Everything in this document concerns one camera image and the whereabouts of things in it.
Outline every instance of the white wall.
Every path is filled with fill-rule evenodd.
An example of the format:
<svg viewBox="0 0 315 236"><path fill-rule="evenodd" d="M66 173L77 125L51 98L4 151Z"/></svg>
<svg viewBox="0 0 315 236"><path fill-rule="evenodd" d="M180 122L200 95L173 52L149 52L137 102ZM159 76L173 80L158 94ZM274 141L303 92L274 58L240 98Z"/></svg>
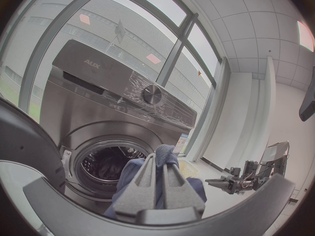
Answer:
<svg viewBox="0 0 315 236"><path fill-rule="evenodd" d="M268 146L288 140L289 159L285 178L300 190L309 173L315 155L315 116L305 122L299 118L299 108L305 92L276 83L275 118Z"/></svg>
<svg viewBox="0 0 315 236"><path fill-rule="evenodd" d="M251 73L231 74L218 125L203 155L223 169L240 138L250 103L251 87Z"/></svg>
<svg viewBox="0 0 315 236"><path fill-rule="evenodd" d="M250 103L247 110L247 115L245 119L245 123L242 129L242 133L240 135L240 138L238 140L238 143L236 147L234 148L234 151L226 164L226 168L230 169L231 167L244 167L243 161L241 161L241 158L244 156L245 150L248 146L248 143L250 141L250 135L253 132L255 119L257 116L257 110L258 110L258 100L259 100L259 91L260 91L260 81L259 80L252 80L252 88L251 88L251 94L250 94Z"/></svg>
<svg viewBox="0 0 315 236"><path fill-rule="evenodd" d="M258 162L261 160L273 126L276 104L276 79L271 57L267 59L266 78L264 81L260 80L259 84L260 90L257 114L254 120L255 124L244 156L241 158L242 164L246 160Z"/></svg>
<svg viewBox="0 0 315 236"><path fill-rule="evenodd" d="M265 80L250 76L232 73L218 126L203 156L222 169L260 161L269 139L276 101L272 58L267 59Z"/></svg>

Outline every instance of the washing machine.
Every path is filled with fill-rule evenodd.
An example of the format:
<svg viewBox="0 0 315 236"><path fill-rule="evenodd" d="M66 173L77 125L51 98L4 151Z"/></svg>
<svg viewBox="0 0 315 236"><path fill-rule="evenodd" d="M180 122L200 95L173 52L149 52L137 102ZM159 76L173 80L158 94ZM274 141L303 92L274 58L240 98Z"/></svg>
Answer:
<svg viewBox="0 0 315 236"><path fill-rule="evenodd" d="M179 143L178 154L196 116L155 82L70 40L53 61L39 124L62 158L65 194L103 213L125 164L160 144Z"/></svg>

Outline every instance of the glass window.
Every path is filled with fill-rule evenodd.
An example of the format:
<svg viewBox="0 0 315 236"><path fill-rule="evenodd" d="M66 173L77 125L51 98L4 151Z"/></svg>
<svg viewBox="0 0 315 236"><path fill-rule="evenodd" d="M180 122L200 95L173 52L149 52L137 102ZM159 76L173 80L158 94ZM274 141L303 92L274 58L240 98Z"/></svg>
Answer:
<svg viewBox="0 0 315 236"><path fill-rule="evenodd" d="M147 0L180 26L186 13L173 0Z"/></svg>
<svg viewBox="0 0 315 236"><path fill-rule="evenodd" d="M205 107L211 87L212 84L199 63L184 47L166 83L166 89L197 112L195 127ZM189 133L187 144L193 132L194 129ZM183 147L181 153L184 153L185 149L186 146Z"/></svg>
<svg viewBox="0 0 315 236"><path fill-rule="evenodd" d="M20 79L13 81L6 76L4 68L8 66L19 77L23 77L27 63L31 54L45 32L49 22L52 21L61 11L62 8L39 8L42 3L58 3L68 5L73 0L37 0L36 3L27 11L25 18L19 22L14 30L0 62L3 64L0 69L0 92L9 101L18 105L20 93ZM39 116L39 102L30 102L32 113L30 115Z"/></svg>
<svg viewBox="0 0 315 236"><path fill-rule="evenodd" d="M43 24L48 23L46 14L64 3L45 2L41 8L42 16L34 15L34 18L30 19L31 23L42 27ZM82 22L81 15L89 17L89 24ZM120 43L115 37L115 27L119 20L126 31ZM35 86L45 89L52 62L70 39L75 39L103 53L114 40L106 54L152 81L157 79L177 40L159 20L129 0L91 0L65 23L51 42L39 65L34 80ZM36 103L40 110L41 97L34 96L33 87L31 102ZM39 120L39 110L33 111L30 105L30 116Z"/></svg>
<svg viewBox="0 0 315 236"><path fill-rule="evenodd" d="M193 26L191 33L188 36L188 40L195 47L200 57L207 65L207 68L209 69L211 75L214 77L218 59L207 38L197 24Z"/></svg>

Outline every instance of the metal bracket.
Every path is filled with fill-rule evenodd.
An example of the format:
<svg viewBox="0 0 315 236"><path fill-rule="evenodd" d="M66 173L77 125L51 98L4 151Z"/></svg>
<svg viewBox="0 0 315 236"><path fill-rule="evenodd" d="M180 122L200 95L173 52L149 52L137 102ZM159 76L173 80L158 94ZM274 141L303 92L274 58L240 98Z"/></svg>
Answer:
<svg viewBox="0 0 315 236"><path fill-rule="evenodd" d="M63 164L63 168L65 169L66 177L72 177L71 172L70 172L70 167L69 167L70 157L71 157L71 151L65 150L63 152L61 162Z"/></svg>

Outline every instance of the navy clothing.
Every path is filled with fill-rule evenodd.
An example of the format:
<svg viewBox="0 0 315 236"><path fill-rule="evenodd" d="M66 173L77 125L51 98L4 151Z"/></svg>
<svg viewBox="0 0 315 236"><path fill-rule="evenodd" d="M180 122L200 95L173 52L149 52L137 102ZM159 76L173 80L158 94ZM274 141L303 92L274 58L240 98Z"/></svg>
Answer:
<svg viewBox="0 0 315 236"><path fill-rule="evenodd" d="M179 167L177 157L173 154L174 146L162 144L156 149L156 209L163 209L163 165L166 164L176 164ZM128 184L135 177L138 170L144 163L143 158L130 160L123 171L121 172L119 182L117 184L117 191L112 197L112 205L105 211L104 215L107 217L115 218L113 204L125 191ZM187 178L187 181L194 188L201 199L206 202L206 194L204 192L203 184L200 179Z"/></svg>

